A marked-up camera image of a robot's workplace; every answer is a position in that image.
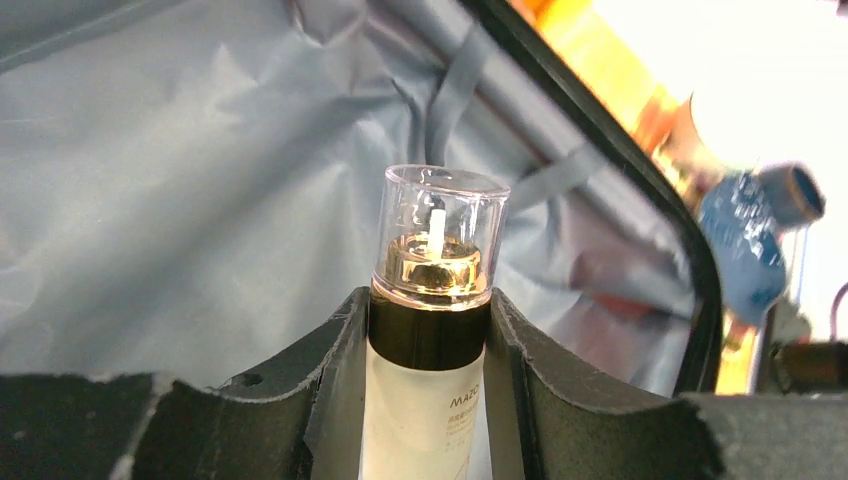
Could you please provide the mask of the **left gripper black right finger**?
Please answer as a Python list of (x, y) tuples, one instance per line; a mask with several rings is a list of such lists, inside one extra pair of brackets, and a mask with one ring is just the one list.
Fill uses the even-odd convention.
[(491, 299), (485, 406), (496, 479), (843, 479), (847, 404), (668, 399), (584, 362)]

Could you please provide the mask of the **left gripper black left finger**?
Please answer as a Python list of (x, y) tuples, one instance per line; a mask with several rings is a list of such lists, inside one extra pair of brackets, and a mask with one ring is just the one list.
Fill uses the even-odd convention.
[(1, 380), (5, 479), (354, 479), (366, 288), (217, 389), (166, 373)]

